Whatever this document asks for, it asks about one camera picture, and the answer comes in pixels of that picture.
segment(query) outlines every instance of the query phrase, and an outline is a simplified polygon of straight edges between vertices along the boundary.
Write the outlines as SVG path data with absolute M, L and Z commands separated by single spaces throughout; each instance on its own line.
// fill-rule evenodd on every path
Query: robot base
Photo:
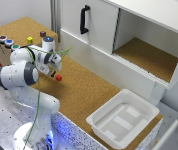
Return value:
M 29 131 L 29 129 L 31 128 L 32 124 L 33 124 L 32 122 L 26 123 L 15 132 L 14 137 L 13 137 L 13 150 L 46 150 L 44 146 L 41 146 L 40 148 L 38 148 L 38 146 L 36 145 L 31 146 L 28 142 L 27 142 L 26 147 L 24 148 L 25 141 L 23 140 L 23 138 L 26 135 L 26 133 Z M 58 139 L 58 136 L 55 136 L 55 134 L 54 134 L 54 137 L 52 138 L 54 139 L 53 147 L 55 150 L 58 145 L 59 139 Z

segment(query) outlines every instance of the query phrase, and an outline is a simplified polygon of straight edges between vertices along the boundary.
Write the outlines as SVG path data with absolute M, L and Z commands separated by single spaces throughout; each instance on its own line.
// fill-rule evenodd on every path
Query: green wire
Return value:
M 70 47 L 70 48 L 67 49 L 67 50 L 64 50 L 64 51 L 61 51 L 61 52 L 55 52 L 55 53 L 52 53 L 52 52 L 44 52 L 44 51 L 41 51 L 41 50 L 38 50 L 38 49 L 35 49 L 35 50 L 41 51 L 41 52 L 44 52 L 44 53 L 50 53 L 50 54 L 57 54 L 57 53 L 64 53 L 64 52 L 66 52 L 66 53 L 63 55 L 63 57 L 61 58 L 61 61 L 59 62 L 58 66 L 57 66 L 57 68 L 58 68 L 59 65 L 60 65 L 60 63 L 62 62 L 63 58 L 65 57 L 65 55 L 68 53 L 68 51 L 69 51 L 70 49 L 72 49 L 72 47 Z M 35 63 L 35 61 L 34 61 L 34 58 L 33 58 L 32 53 L 29 51 L 28 48 L 26 48 L 26 50 L 28 51 L 29 55 L 31 56 L 31 58 L 32 58 L 32 60 L 33 60 L 33 62 L 34 62 L 34 65 L 36 66 L 36 63 Z M 23 150 L 25 149 L 25 147 L 26 147 L 26 145 L 27 145 L 27 142 L 28 142 L 29 137 L 30 137 L 30 135 L 31 135 L 31 133 L 32 133 L 33 127 L 34 127 L 34 125 L 35 125 L 35 123 L 36 123 L 36 119 L 37 119 L 37 117 L 38 117 L 38 112 L 39 112 L 39 107 L 40 107 L 40 79 L 39 79 L 39 74 L 38 74 L 38 106 L 37 106 L 37 112 L 36 112 L 35 120 L 34 120 L 34 122 L 33 122 L 33 125 L 32 125 L 32 127 L 31 127 L 31 130 L 30 130 L 30 132 L 29 132 L 28 138 L 26 139 L 26 142 L 25 142 L 25 145 L 24 145 Z

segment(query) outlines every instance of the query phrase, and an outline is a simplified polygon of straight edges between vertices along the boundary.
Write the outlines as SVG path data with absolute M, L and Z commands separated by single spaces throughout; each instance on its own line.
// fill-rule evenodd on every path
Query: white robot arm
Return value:
M 46 75 L 54 76 L 55 71 L 51 74 L 52 71 L 48 66 L 54 70 L 61 70 L 62 68 L 61 57 L 52 52 L 55 52 L 55 41 L 52 37 L 43 38 L 42 48 L 29 45 L 28 47 L 15 50 L 10 56 L 12 65 L 0 68 L 0 86 L 9 90 L 14 100 L 18 103 L 37 108 L 38 91 L 29 86 L 38 81 L 38 70 Z M 42 147 L 38 146 L 40 142 L 43 143 L 42 145 L 45 145 L 44 139 L 46 139 L 46 135 L 52 130 L 51 114 L 59 110 L 60 102 L 56 98 L 41 92 L 39 106 L 38 117 L 25 150 L 40 149 L 39 147 Z M 24 139 L 22 139 L 23 142 L 27 139 L 29 133 L 30 130 L 26 133 Z M 53 140 L 48 147 L 48 149 L 55 149 Z

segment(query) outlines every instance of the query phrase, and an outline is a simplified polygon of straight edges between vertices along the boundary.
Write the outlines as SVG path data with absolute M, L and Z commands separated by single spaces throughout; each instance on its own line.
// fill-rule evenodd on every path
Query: black handle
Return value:
M 80 31 L 81 34 L 87 33 L 89 30 L 85 28 L 85 12 L 87 10 L 90 10 L 90 7 L 85 5 L 85 8 L 81 10 L 81 25 L 80 25 Z

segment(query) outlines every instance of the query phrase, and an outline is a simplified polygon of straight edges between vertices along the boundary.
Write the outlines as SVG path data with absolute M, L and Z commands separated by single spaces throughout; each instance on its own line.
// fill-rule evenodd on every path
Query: cork shelf surface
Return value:
M 91 126 L 86 122 L 86 118 L 120 92 L 120 89 L 67 56 L 63 60 L 62 70 L 58 73 L 63 77 L 60 82 L 40 74 L 41 91 L 60 100 L 61 107 L 59 111 L 61 113 L 111 150 L 110 146 L 94 134 Z M 135 149 L 161 119 L 162 115 L 156 116 L 126 150 Z
M 167 82 L 170 82 L 178 63 L 177 57 L 138 38 L 133 38 L 114 53 Z
M 40 31 L 45 31 L 47 36 L 57 36 L 55 32 L 29 17 L 24 17 L 1 26 L 0 36 L 6 35 L 8 39 L 13 39 L 15 44 L 20 46 L 27 45 L 27 38 L 33 37 L 33 44 L 38 45 L 42 42 Z

